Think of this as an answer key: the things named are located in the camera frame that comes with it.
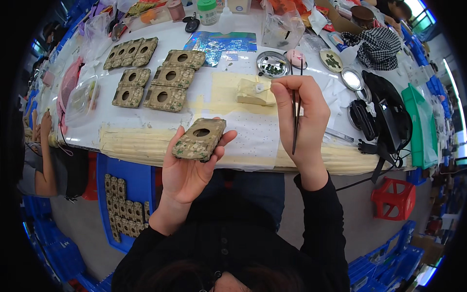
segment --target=woman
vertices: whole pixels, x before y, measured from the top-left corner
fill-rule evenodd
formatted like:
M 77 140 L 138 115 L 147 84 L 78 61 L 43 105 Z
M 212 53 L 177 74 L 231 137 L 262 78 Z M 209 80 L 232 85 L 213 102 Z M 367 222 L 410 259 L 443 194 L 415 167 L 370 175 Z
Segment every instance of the woman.
M 410 19 L 412 17 L 412 9 L 405 3 L 400 0 L 365 0 L 369 4 L 375 6 L 376 8 L 384 14 L 384 21 L 394 29 L 402 34 L 401 23 L 402 19 Z
M 29 196 L 65 196 L 73 200 L 81 196 L 87 186 L 87 151 L 69 150 L 66 154 L 60 148 L 49 146 L 49 133 L 52 117 L 47 111 L 40 124 L 36 124 L 37 111 L 32 113 L 32 140 L 26 143 L 23 177 L 18 182 L 18 190 Z
M 292 89 L 304 108 L 295 155 Z M 242 194 L 226 190 L 196 200 L 237 133 L 226 132 L 203 164 L 172 155 L 184 133 L 180 126 L 164 158 L 159 206 L 115 270 L 113 292 L 349 291 L 342 206 L 321 158 L 330 110 L 310 76 L 275 79 L 271 91 L 282 144 L 300 171 L 295 177 L 305 206 L 300 251 L 276 234 L 270 213 Z

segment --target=cardboard box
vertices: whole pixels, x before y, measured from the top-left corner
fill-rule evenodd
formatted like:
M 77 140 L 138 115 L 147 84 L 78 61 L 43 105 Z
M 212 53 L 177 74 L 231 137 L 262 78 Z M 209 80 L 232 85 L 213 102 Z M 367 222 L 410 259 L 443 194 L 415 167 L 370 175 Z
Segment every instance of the cardboard box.
M 430 235 L 416 234 L 413 236 L 410 245 L 421 248 L 425 251 L 420 260 L 422 264 L 435 265 L 443 256 L 444 245 L 435 242 L 435 237 Z
M 363 29 L 355 23 L 340 16 L 329 0 L 315 0 L 315 4 L 317 6 L 329 8 L 327 17 L 333 22 L 334 29 L 337 32 L 348 31 L 354 35 L 359 35 L 360 32 L 363 31 Z

